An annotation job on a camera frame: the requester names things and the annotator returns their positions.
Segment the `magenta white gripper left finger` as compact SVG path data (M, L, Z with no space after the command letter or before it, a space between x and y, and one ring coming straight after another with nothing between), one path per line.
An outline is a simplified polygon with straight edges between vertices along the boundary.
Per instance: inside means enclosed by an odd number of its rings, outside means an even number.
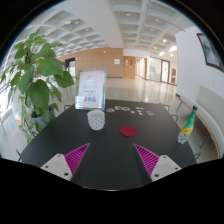
M70 181L89 146L90 144L87 143L65 155L56 154L42 166L42 169Z

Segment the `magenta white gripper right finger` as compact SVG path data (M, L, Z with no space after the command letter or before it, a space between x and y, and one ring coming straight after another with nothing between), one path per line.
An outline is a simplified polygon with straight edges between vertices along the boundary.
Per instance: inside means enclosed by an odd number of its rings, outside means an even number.
M136 143L134 143L134 147L152 181L157 181L181 170L181 167L167 155L159 156Z

